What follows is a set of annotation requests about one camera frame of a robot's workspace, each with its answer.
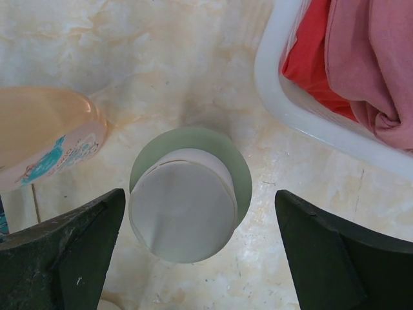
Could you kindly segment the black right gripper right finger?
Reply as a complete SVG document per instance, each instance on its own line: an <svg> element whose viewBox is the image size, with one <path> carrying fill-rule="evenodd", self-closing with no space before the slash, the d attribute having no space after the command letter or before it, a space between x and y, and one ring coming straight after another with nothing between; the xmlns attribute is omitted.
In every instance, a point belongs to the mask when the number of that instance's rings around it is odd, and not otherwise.
<svg viewBox="0 0 413 310"><path fill-rule="evenodd" d="M287 191L275 210L301 309L412 309L412 242Z"/></svg>

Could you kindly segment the orange lotion bottle pink cap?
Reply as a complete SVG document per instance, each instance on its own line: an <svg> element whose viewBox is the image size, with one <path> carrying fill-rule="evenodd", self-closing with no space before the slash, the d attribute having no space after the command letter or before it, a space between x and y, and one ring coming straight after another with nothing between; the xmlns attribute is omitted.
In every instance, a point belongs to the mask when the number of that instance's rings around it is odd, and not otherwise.
<svg viewBox="0 0 413 310"><path fill-rule="evenodd" d="M93 157L107 135L102 112L64 88L1 89L1 190L12 191Z"/></svg>

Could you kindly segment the green bottle beige cap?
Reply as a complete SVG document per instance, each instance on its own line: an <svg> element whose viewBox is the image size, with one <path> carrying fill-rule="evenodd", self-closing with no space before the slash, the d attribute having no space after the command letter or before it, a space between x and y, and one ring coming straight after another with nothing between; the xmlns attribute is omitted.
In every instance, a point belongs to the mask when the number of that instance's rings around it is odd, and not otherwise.
<svg viewBox="0 0 413 310"><path fill-rule="evenodd" d="M251 173L232 140L214 130L182 127L151 140L136 158L129 221L152 254L191 264L224 248L251 198Z"/></svg>

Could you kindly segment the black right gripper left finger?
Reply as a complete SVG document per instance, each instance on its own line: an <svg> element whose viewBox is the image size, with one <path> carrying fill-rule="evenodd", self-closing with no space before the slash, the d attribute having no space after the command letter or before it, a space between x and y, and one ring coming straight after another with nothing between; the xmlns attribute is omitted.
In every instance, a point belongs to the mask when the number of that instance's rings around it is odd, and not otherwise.
<svg viewBox="0 0 413 310"><path fill-rule="evenodd" d="M97 309L125 213L114 189L1 238L1 309Z"/></svg>

